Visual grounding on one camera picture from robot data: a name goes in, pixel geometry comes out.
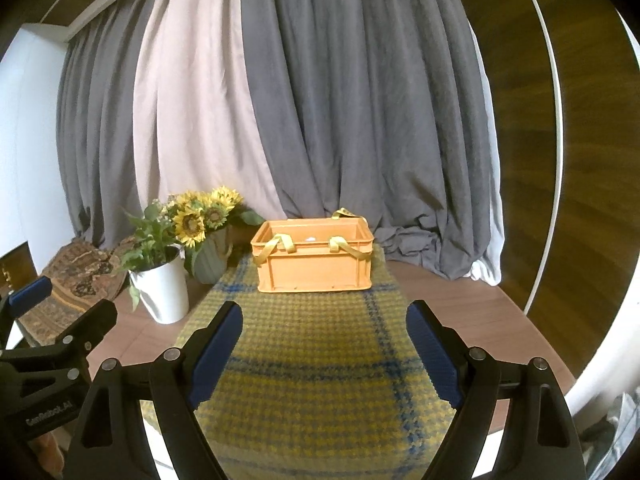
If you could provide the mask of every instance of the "gray curtain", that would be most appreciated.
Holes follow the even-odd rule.
[[[285,213],[366,216],[389,259],[464,275],[490,155],[460,0],[241,0],[249,88]]]
[[[133,163],[136,63],[154,0],[117,0],[70,42],[58,96],[58,158],[76,234],[112,248],[140,213]]]

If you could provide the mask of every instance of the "beige curtain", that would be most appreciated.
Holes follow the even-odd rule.
[[[224,184],[285,218],[249,94],[240,0],[156,0],[133,103],[136,181],[154,198]]]

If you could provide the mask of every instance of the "yellow strap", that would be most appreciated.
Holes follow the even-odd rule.
[[[284,250],[289,254],[296,252],[296,245],[293,243],[293,240],[289,235],[275,234],[273,235],[273,238],[264,245],[260,254],[254,256],[254,263],[257,266],[261,266],[267,261],[267,258],[271,253],[273,253],[278,244],[282,244]]]
[[[369,260],[371,257],[371,253],[361,253],[359,250],[351,247],[347,243],[347,240],[345,240],[341,236],[332,236],[331,238],[329,238],[329,252],[339,253],[340,249],[348,252],[357,260]]]
[[[364,216],[354,215],[351,211],[343,207],[341,207],[340,209],[338,209],[338,211],[331,215],[331,220],[339,220],[343,216],[348,216],[350,218],[362,218],[364,220],[364,223],[369,225],[367,219],[364,218]]]

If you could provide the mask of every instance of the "artificial sunflower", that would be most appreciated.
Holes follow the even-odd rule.
[[[175,224],[175,237],[187,247],[195,247],[196,242],[202,242],[205,238],[204,220],[200,211],[185,206],[178,211],[173,218]]]
[[[192,201],[198,199],[199,193],[197,191],[185,191],[175,198],[175,201],[179,205],[189,205]]]
[[[220,202],[212,202],[209,208],[203,212],[204,224],[207,229],[219,229],[221,228],[228,216],[229,211]]]
[[[229,189],[227,186],[220,186],[214,189],[213,192],[211,192],[211,197],[226,207],[227,211],[231,211],[242,202],[242,195],[235,189]]]
[[[202,204],[204,209],[208,209],[216,203],[211,193],[204,192],[198,193],[198,201]]]

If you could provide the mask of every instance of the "table runner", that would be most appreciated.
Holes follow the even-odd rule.
[[[405,327],[408,301],[374,248],[369,290],[257,291],[250,256],[191,314],[177,345],[227,300],[242,335],[196,418],[229,478],[421,478],[454,411]],[[158,427],[143,403],[145,418]]]

